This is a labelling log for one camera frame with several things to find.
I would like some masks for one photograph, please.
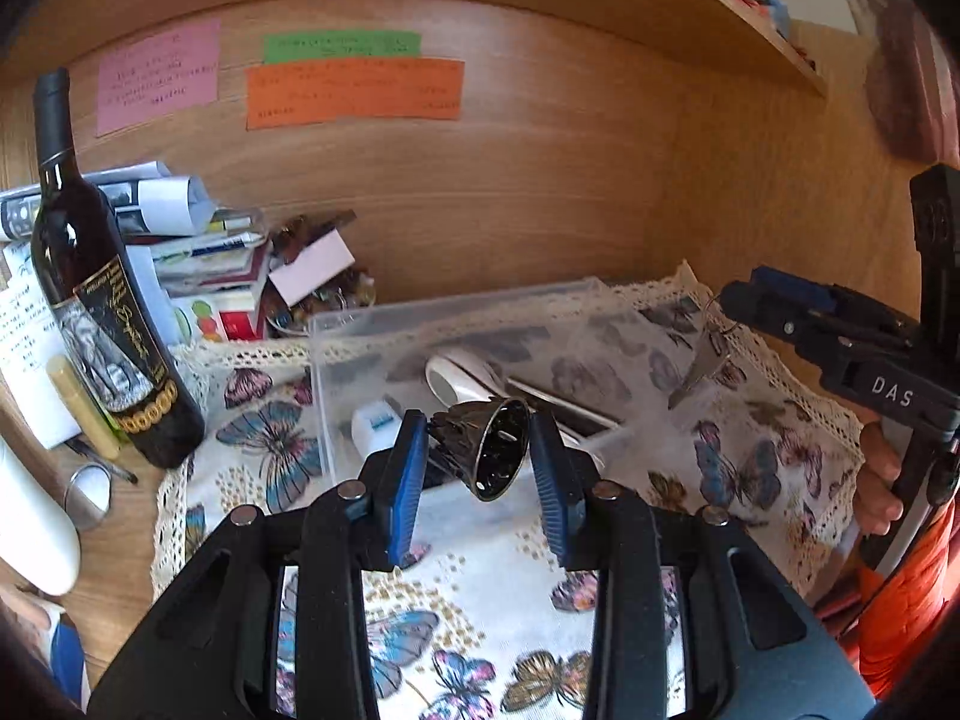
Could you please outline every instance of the bell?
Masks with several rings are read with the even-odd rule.
[[[484,503],[500,498],[520,470],[530,436],[530,410],[519,398],[458,403],[433,415],[427,432],[438,445],[430,459]]]

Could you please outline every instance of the wine bottle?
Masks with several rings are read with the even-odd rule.
[[[157,341],[107,196],[80,175],[69,89],[61,68],[34,90],[34,269],[85,386],[148,461],[175,469],[203,440],[203,415]]]

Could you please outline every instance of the finger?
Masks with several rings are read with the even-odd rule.
[[[856,475],[856,494],[867,510],[886,520],[900,519],[904,515],[904,504],[890,490],[877,474],[867,466],[861,467]]]
[[[853,496],[853,516],[863,533],[868,536],[886,536],[890,531],[890,520],[877,517],[863,505],[859,493]]]
[[[867,466],[887,483],[896,482],[901,472],[901,459],[896,450],[885,439],[879,422],[864,425],[860,431],[860,449],[867,460]]]

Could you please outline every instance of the pink paper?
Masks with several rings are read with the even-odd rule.
[[[97,135],[213,103],[220,19],[186,23],[105,56],[97,88]]]
[[[312,242],[289,265],[270,271],[270,280],[286,304],[293,306],[354,262],[344,239],[334,230]]]

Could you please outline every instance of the screw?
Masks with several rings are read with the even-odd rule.
[[[726,525],[730,522],[730,513],[720,506],[704,506],[700,516],[707,525]]]
[[[358,501],[367,494],[367,486],[359,479],[347,479],[337,485],[337,494],[344,501]]]
[[[623,488],[616,482],[601,479],[590,492],[593,493],[594,498],[599,498],[601,501],[616,501],[617,498],[620,498]]]
[[[230,512],[230,522],[234,525],[250,525],[256,516],[260,514],[260,509],[251,504],[245,503],[243,506],[238,506],[232,512]]]

